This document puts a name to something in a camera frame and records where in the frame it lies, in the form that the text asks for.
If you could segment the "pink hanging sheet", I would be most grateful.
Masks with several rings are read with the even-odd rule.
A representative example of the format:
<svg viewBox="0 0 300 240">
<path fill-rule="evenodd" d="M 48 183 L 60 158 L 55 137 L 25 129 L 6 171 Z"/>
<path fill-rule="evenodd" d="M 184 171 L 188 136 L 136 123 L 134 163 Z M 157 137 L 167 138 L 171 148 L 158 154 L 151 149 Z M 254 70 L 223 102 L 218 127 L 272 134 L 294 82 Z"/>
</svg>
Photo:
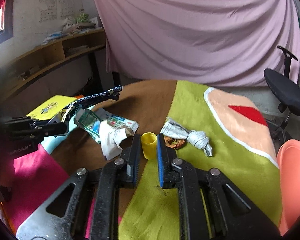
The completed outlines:
<svg viewBox="0 0 300 240">
<path fill-rule="evenodd" d="M 107 38 L 106 67 L 135 79 L 217 87 L 264 86 L 300 57 L 294 0 L 94 0 Z"/>
</svg>

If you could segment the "green snack wrapper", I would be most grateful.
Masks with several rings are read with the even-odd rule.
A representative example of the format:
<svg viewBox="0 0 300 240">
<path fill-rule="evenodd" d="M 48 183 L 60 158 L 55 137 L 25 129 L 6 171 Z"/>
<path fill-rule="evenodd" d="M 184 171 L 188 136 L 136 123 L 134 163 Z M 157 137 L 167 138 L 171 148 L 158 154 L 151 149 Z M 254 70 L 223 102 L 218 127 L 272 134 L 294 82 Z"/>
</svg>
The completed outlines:
<svg viewBox="0 0 300 240">
<path fill-rule="evenodd" d="M 75 115 L 74 123 L 100 144 L 99 130 L 101 119 L 93 111 L 87 108 L 80 108 Z"/>
</svg>

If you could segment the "white blue carton box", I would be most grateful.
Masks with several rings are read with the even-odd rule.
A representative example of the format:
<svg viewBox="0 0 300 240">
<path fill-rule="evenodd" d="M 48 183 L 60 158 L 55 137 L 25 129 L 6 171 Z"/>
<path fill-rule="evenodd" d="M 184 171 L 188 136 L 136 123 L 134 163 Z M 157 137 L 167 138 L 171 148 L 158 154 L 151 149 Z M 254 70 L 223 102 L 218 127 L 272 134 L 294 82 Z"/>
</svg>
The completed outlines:
<svg viewBox="0 0 300 240">
<path fill-rule="evenodd" d="M 127 135 L 133 136 L 139 128 L 139 123 L 124 117 L 112 114 L 103 108 L 99 108 L 94 113 L 102 120 L 106 120 L 107 124 L 115 129 L 125 129 Z"/>
</svg>

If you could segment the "yellow book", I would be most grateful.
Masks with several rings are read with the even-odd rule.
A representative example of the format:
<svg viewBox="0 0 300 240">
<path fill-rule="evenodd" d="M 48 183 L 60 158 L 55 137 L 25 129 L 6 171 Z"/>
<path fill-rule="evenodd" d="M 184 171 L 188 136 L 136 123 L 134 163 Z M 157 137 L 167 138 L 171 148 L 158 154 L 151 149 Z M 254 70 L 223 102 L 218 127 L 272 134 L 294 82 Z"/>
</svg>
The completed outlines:
<svg viewBox="0 0 300 240">
<path fill-rule="evenodd" d="M 50 120 L 56 114 L 58 114 L 62 109 L 64 109 L 67 105 L 76 101 L 76 97 L 63 96 L 63 95 L 55 95 L 44 103 L 39 105 L 37 108 L 32 110 L 26 116 L 29 116 L 33 119 L 38 120 Z"/>
</svg>

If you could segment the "knotted grey white cloth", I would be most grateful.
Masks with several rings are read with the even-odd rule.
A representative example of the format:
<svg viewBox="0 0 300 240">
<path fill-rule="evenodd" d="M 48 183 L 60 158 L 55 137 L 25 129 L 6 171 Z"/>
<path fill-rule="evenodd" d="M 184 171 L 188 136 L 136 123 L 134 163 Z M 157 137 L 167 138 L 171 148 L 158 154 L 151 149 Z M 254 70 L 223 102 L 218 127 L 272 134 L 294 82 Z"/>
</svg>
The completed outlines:
<svg viewBox="0 0 300 240">
<path fill-rule="evenodd" d="M 187 129 L 173 119 L 168 118 L 160 133 L 172 139 L 185 140 L 195 148 L 202 150 L 207 157 L 213 156 L 210 138 L 204 131 Z"/>
</svg>

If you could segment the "pile of papers on shelf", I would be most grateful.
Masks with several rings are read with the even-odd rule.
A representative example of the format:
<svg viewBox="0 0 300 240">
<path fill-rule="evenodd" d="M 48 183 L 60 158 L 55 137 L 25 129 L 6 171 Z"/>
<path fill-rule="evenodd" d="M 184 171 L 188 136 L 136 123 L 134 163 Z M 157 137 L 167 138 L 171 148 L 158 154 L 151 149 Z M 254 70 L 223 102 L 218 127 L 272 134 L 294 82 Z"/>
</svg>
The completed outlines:
<svg viewBox="0 0 300 240">
<path fill-rule="evenodd" d="M 101 28 L 102 23 L 98 16 L 90 18 L 89 14 L 81 12 L 76 18 L 67 17 L 63 22 L 61 31 L 49 34 L 43 40 L 42 45 L 46 45 L 60 38 L 75 34 L 84 34 Z"/>
</svg>

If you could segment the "wall calendar sheets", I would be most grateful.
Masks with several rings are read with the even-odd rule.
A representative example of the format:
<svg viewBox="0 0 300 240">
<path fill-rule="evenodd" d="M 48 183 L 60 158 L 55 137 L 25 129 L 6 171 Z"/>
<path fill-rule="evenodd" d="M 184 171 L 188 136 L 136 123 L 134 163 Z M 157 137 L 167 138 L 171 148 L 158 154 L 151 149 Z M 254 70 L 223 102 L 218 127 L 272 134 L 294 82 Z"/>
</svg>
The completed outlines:
<svg viewBox="0 0 300 240">
<path fill-rule="evenodd" d="M 39 0 L 39 22 L 66 19 L 74 14 L 73 0 Z"/>
</svg>

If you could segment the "wooden wall shelf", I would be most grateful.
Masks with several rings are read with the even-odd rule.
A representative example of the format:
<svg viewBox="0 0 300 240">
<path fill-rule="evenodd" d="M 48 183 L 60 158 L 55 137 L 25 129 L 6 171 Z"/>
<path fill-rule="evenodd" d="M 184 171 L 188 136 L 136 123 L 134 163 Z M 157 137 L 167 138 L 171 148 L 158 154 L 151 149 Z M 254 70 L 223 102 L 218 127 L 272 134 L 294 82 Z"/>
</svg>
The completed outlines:
<svg viewBox="0 0 300 240">
<path fill-rule="evenodd" d="M 7 65 L 4 99 L 22 92 L 31 84 L 61 66 L 106 46 L 106 33 L 99 28 L 60 38 L 20 55 Z"/>
</svg>

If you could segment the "yellow plastic cup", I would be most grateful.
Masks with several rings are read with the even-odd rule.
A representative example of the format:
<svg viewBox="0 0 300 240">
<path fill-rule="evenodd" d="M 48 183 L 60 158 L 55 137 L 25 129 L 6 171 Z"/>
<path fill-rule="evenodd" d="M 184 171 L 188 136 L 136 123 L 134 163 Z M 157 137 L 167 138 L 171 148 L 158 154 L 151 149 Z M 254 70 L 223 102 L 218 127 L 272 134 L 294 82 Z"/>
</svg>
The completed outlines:
<svg viewBox="0 0 300 240">
<path fill-rule="evenodd" d="M 143 155 L 147 160 L 157 157 L 157 135 L 152 132 L 143 133 L 141 136 Z"/>
</svg>

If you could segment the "white paper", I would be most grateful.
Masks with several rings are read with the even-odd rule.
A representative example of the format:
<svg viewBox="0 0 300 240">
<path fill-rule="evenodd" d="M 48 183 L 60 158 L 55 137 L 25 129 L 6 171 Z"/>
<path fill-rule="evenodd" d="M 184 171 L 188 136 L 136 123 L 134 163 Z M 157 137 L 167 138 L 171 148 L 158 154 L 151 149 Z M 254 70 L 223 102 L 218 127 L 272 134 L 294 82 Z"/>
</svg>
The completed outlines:
<svg viewBox="0 0 300 240">
<path fill-rule="evenodd" d="M 100 123 L 99 135 L 102 153 L 106 160 L 114 159 L 121 154 L 120 143 L 127 138 L 124 128 L 114 128 L 104 120 Z"/>
</svg>

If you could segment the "black office chair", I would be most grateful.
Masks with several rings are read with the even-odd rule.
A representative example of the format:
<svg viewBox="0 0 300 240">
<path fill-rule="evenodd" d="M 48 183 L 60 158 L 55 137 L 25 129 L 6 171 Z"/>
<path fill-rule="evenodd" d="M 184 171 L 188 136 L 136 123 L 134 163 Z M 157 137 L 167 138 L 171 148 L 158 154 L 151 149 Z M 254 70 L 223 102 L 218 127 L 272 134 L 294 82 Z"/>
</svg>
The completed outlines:
<svg viewBox="0 0 300 240">
<path fill-rule="evenodd" d="M 271 92 L 280 101 L 278 106 L 279 111 L 283 113 L 288 109 L 290 114 L 300 116 L 300 87 L 289 79 L 291 61 L 292 59 L 297 60 L 298 58 L 282 46 L 277 46 L 277 48 L 281 50 L 285 56 L 284 74 L 267 68 L 264 70 L 264 78 Z"/>
</svg>

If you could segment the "colourful patchwork rug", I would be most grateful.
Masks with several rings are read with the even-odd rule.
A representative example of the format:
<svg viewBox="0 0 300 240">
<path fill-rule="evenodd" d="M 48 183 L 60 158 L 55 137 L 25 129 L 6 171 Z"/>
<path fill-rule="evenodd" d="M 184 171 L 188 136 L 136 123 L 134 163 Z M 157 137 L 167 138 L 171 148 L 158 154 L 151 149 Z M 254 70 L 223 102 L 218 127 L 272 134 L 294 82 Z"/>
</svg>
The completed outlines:
<svg viewBox="0 0 300 240">
<path fill-rule="evenodd" d="M 19 239 L 279 239 L 280 172 L 248 98 L 141 81 L 95 106 L 136 121 L 119 158 L 80 128 L 16 159 L 2 204 Z"/>
</svg>

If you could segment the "pink plastic basin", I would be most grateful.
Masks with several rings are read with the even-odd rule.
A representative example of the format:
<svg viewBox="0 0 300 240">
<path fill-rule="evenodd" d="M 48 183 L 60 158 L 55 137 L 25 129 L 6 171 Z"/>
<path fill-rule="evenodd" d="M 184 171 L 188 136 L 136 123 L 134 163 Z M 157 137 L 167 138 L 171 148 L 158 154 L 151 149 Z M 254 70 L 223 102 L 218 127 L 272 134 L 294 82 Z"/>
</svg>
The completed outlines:
<svg viewBox="0 0 300 240">
<path fill-rule="evenodd" d="M 280 169 L 282 215 L 279 230 L 287 233 L 300 216 L 300 141 L 290 139 L 277 154 Z"/>
</svg>

